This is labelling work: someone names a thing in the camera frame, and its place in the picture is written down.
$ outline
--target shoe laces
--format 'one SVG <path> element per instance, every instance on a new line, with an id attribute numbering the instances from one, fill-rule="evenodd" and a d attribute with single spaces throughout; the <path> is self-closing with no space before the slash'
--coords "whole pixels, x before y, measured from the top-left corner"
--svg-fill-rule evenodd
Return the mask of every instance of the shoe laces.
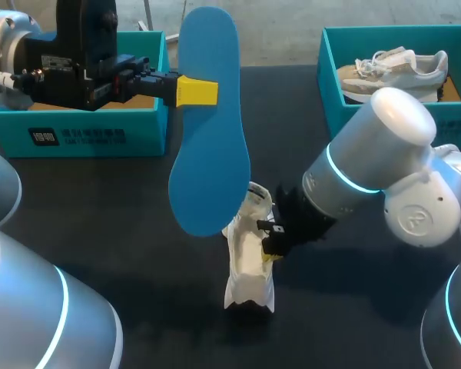
<path id="1" fill-rule="evenodd" d="M 376 52 L 372 59 L 355 59 L 355 70 L 360 75 L 360 77 L 368 77 L 374 73 L 384 73 L 385 71 L 389 70 L 389 67 L 383 65 L 377 59 L 380 55 L 384 54 L 385 52 Z"/>

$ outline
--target shoe box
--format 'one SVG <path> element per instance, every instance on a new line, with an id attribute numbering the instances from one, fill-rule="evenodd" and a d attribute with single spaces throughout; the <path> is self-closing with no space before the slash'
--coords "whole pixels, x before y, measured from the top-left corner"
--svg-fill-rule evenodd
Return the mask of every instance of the shoe box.
<path id="1" fill-rule="evenodd" d="M 461 25 L 394 25 L 333 27 L 323 30 L 317 63 L 317 82 L 330 134 L 334 137 L 360 105 L 345 102 L 337 69 L 355 59 L 368 59 L 379 50 L 403 46 L 417 55 L 444 50 L 449 76 L 439 102 L 424 104 L 437 124 L 435 145 L 453 143 L 461 148 Z"/>
<path id="2" fill-rule="evenodd" d="M 170 69 L 163 32 L 119 32 L 118 52 L 148 56 Z M 147 157 L 165 153 L 167 106 L 137 95 L 97 111 L 34 104 L 27 111 L 0 108 L 0 145 L 8 158 Z"/>

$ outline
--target black work surface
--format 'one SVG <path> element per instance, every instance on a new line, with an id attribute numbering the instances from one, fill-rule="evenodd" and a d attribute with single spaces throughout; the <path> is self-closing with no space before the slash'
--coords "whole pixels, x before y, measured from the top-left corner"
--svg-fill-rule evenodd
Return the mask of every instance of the black work surface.
<path id="1" fill-rule="evenodd" d="M 252 179 L 269 189 L 298 179 L 328 142 L 315 72 L 242 71 Z M 24 195 L 3 231 L 113 304 L 122 368 L 424 368 L 420 321 L 461 259 L 459 237 L 404 247 L 373 201 L 275 264 L 268 324 L 229 319 L 226 241 L 185 234 L 169 206 L 182 131 L 173 118 L 163 158 L 12 161 Z"/>

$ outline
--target glowing blue ring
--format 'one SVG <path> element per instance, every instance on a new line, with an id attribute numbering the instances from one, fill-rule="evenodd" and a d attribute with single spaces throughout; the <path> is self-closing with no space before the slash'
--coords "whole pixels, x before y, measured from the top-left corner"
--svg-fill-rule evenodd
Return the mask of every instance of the glowing blue ring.
<path id="1" fill-rule="evenodd" d="M 378 192 L 380 192 L 380 190 L 368 190 L 367 188 L 360 187 L 358 184 L 355 184 L 350 179 L 348 179 L 346 177 L 346 175 L 344 175 L 342 173 L 342 171 L 340 169 L 338 169 L 338 167 L 335 165 L 335 163 L 333 163 L 333 159 L 331 158 L 331 154 L 330 154 L 330 145 L 331 144 L 328 144 L 328 146 L 326 147 L 326 156 L 327 156 L 328 161 L 329 161 L 329 163 L 331 165 L 331 168 L 334 170 L 334 172 L 337 174 L 337 176 L 342 179 L 342 181 L 344 181 L 350 187 L 355 188 L 356 190 L 358 190 L 360 192 L 364 192 L 366 194 L 377 194 Z"/>
<path id="2" fill-rule="evenodd" d="M 63 328 L 65 328 L 65 322 L 67 320 L 67 313 L 68 313 L 68 287 L 67 281 L 63 276 L 63 273 L 57 267 L 56 271 L 60 274 L 61 285 L 63 286 L 63 305 L 61 306 L 61 314 L 60 314 L 60 321 L 58 322 L 58 326 L 56 327 L 55 335 L 49 344 L 48 349 L 45 352 L 45 356 L 39 361 L 39 364 L 36 366 L 35 369 L 44 369 L 46 364 L 51 359 L 51 356 L 55 352 L 55 348 L 58 346 L 58 342 L 60 341 L 61 334 L 63 333 Z"/>
<path id="3" fill-rule="evenodd" d="M 459 335 L 458 330 L 456 329 L 456 325 L 454 325 L 453 317 L 451 315 L 451 310 L 449 309 L 449 286 L 451 285 L 451 280 L 453 279 L 454 273 L 456 273 L 456 269 L 454 269 L 454 272 L 451 274 L 449 277 L 449 280 L 447 281 L 447 286 L 446 286 L 446 311 L 447 311 L 447 317 L 449 318 L 449 325 L 453 329 L 454 335 L 456 336 L 456 339 L 458 340 L 459 344 L 461 345 L 461 336 Z"/>

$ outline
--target white shoe upper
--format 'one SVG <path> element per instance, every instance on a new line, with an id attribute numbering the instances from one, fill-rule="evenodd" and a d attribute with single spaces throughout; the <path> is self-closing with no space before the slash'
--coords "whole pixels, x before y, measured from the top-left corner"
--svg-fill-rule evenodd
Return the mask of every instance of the white shoe upper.
<path id="1" fill-rule="evenodd" d="M 438 89 L 447 77 L 448 57 L 445 51 L 435 55 L 415 55 L 413 50 L 404 47 L 388 52 L 376 52 L 372 59 L 355 61 L 351 70 L 348 67 L 338 70 L 342 89 L 372 94 L 382 87 L 403 90 L 417 88 Z"/>
<path id="2" fill-rule="evenodd" d="M 233 221 L 223 230 L 227 235 L 230 276 L 224 306 L 254 301 L 274 311 L 273 262 L 264 262 L 261 241 L 264 231 L 257 229 L 258 220 L 273 217 L 270 192 L 253 182 Z"/>

